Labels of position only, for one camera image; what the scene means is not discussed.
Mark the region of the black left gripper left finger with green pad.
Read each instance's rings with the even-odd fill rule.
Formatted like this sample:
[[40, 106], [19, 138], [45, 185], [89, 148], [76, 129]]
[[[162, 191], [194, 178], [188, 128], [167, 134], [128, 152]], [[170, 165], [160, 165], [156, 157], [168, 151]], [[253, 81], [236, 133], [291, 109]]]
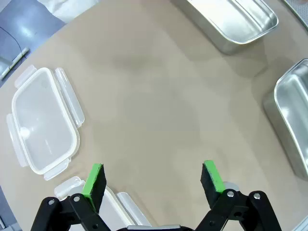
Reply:
[[81, 193], [75, 193], [60, 201], [56, 197], [42, 200], [32, 231], [68, 231], [80, 224], [86, 231], [108, 231], [99, 215], [106, 178], [103, 164], [94, 164]]

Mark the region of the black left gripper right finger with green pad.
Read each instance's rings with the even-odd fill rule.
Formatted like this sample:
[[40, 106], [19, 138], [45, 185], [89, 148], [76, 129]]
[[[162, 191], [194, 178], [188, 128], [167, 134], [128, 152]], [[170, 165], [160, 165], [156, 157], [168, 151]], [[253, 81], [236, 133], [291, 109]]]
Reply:
[[267, 195], [263, 191], [244, 195], [226, 188], [214, 161], [203, 162], [200, 181], [210, 210], [197, 231], [221, 231], [229, 220], [238, 221], [244, 231], [281, 230]]

